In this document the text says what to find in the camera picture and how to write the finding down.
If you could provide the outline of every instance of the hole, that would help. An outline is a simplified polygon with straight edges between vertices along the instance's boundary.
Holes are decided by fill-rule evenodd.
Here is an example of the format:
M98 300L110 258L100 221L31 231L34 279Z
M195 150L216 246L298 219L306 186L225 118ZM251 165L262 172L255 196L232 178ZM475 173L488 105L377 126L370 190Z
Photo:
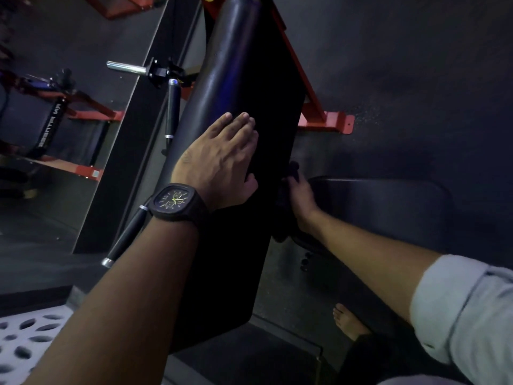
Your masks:
M60 323L54 323L54 324L47 324L47 325L42 325L41 327L39 327L36 331L48 331L48 330L53 330L54 328L57 328L59 327L61 324Z
M64 318L63 316L59 316L59 315L43 315L43 317L45 319L50 319L50 320L61 320Z
M11 365L0 364L0 374L12 372L14 368Z
M20 330L24 330L25 328L29 328L30 326L35 324L35 319L25 320L20 324Z
M31 336L31 337L29 337L29 340L32 340L33 342L50 342L51 340L53 340L53 337L39 335L39 336Z
M23 346L18 346L14 350L14 355L19 359L29 359L32 356L32 352Z

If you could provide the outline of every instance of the black metal frame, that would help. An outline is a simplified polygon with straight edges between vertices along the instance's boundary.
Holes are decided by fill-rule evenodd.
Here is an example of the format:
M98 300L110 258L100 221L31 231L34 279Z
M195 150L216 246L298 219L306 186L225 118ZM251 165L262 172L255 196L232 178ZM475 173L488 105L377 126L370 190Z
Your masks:
M200 12L199 0L168 0L144 64L151 58L171 57L181 66ZM156 89L148 78L138 79L73 253L108 251L125 226L165 110L165 97L165 89Z

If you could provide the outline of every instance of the light blue sleeve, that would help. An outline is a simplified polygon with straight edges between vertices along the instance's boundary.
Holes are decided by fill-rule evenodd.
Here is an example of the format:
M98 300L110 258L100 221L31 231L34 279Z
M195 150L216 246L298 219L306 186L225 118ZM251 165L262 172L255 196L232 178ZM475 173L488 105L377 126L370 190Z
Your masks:
M426 270L410 306L415 334L434 359L476 385L513 383L513 272L444 255Z

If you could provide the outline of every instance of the watch face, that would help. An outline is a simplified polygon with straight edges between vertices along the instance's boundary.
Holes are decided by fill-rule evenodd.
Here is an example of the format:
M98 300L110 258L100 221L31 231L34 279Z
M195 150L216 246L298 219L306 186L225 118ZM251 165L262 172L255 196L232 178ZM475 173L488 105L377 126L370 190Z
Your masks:
M190 192L179 187L170 187L159 194L155 206L165 212L174 212L185 207L189 201Z

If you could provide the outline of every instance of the hand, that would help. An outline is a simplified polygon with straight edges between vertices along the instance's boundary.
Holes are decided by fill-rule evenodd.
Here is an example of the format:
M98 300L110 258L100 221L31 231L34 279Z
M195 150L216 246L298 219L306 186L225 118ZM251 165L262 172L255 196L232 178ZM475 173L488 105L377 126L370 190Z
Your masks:
M180 157L171 182L196 189L208 209L239 205L257 190L258 182L248 171L257 148L255 120L245 112L233 122L225 113Z
M298 174L299 182L294 177L287 177L290 189L290 203L292 204L292 211L298 220L299 229L305 233L313 234L311 218L320 209L305 176L300 172Z

